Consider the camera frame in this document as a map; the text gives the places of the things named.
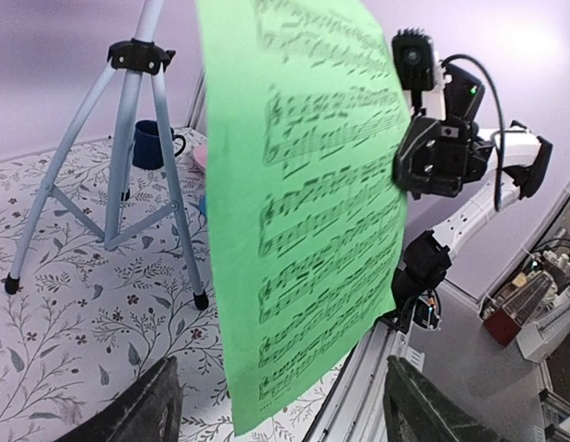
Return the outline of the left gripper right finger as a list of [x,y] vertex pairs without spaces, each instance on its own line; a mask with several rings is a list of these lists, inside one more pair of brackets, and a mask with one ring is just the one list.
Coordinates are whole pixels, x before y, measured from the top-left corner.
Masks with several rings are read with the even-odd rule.
[[461,410],[406,359],[388,358],[383,407],[389,441],[504,441]]

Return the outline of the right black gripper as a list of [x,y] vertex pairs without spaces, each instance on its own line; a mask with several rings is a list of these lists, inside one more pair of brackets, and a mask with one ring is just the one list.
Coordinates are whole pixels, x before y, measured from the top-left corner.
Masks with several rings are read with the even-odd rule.
[[412,118],[393,159],[394,183],[414,199],[458,196],[465,184],[487,171],[492,143],[478,132],[476,123],[456,117]]

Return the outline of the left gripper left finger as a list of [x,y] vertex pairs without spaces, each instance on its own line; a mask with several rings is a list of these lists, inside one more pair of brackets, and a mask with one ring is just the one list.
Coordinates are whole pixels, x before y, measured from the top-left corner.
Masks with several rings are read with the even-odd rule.
[[178,359],[161,358],[104,410],[56,441],[177,441],[181,408]]

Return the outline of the green sheet music page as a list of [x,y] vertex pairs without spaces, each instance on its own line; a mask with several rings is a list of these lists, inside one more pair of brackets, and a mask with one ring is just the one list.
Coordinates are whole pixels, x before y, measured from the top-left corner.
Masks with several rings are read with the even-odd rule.
[[234,433],[309,390],[394,308],[410,120],[359,1],[201,1],[210,263]]

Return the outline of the blue metronome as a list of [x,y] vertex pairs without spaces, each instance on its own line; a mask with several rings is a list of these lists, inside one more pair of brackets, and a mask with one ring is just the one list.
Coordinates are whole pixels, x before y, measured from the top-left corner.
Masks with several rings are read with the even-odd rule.
[[198,209],[199,209],[200,214],[204,218],[207,218],[207,201],[206,201],[206,195],[205,194],[202,196],[202,198],[200,199],[200,201],[198,203]]

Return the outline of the light blue music stand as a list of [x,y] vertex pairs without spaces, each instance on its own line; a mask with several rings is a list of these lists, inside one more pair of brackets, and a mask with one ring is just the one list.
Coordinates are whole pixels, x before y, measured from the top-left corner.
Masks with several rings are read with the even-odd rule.
[[[180,189],[170,130],[165,73],[175,53],[172,50],[164,50],[156,46],[154,42],[154,34],[162,6],[163,4],[160,1],[146,1],[143,5],[134,36],[127,41],[118,41],[110,46],[104,69],[76,111],[41,180],[21,237],[17,243],[11,268],[4,281],[4,289],[7,294],[14,295],[19,289],[21,270],[30,241],[36,230],[44,205],[47,199],[52,197],[61,203],[77,221],[101,240],[106,250],[115,250],[130,237],[172,215],[178,230],[186,270],[192,284],[194,305],[199,310],[207,309],[209,299],[201,281],[192,248],[192,239]],[[124,79],[112,137],[105,226],[99,227],[62,192],[56,185],[55,180],[81,129],[94,110],[105,88],[119,70],[124,72]],[[161,154],[164,161],[170,201],[152,215],[128,226],[126,229],[122,229],[121,208],[122,203],[126,201],[130,193],[129,176],[133,161],[132,142],[134,140],[134,127],[143,76],[149,76],[151,79],[157,129],[161,142]]]

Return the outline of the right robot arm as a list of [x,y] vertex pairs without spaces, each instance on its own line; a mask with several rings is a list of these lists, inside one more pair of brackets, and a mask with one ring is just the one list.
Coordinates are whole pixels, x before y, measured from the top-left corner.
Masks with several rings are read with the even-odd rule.
[[399,66],[397,73],[413,117],[393,159],[394,183],[415,198],[453,198],[470,182],[486,182],[453,215],[405,248],[391,285],[396,307],[382,319],[407,332],[415,316],[426,328],[437,327],[442,308],[436,289],[460,249],[499,210],[537,192],[553,144],[520,122],[480,129],[474,115],[483,84],[453,64]]

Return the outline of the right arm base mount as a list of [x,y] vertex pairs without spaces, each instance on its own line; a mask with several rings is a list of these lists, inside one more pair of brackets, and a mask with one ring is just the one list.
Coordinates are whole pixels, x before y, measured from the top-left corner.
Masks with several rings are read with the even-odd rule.
[[397,308],[390,319],[394,331],[406,334],[412,325],[423,330],[435,331],[441,321],[442,306],[435,290],[427,291],[418,297],[410,297]]

